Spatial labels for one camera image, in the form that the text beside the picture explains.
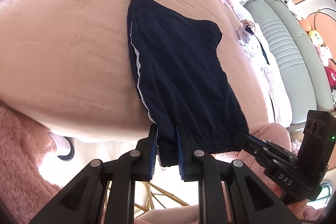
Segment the person's right hand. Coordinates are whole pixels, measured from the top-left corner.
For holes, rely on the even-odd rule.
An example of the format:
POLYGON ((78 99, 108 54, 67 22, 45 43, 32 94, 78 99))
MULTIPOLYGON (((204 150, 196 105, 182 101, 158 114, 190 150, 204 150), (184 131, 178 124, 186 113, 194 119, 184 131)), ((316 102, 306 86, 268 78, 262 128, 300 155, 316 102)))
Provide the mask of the person's right hand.
MULTIPOLYGON (((277 184, 274 185, 273 190, 274 194, 280 198, 282 196, 282 189, 277 184)), ((297 218, 303 218, 303 209, 308 203, 308 199, 298 201, 295 203, 291 203, 287 205, 286 207, 297 217, 297 218)))

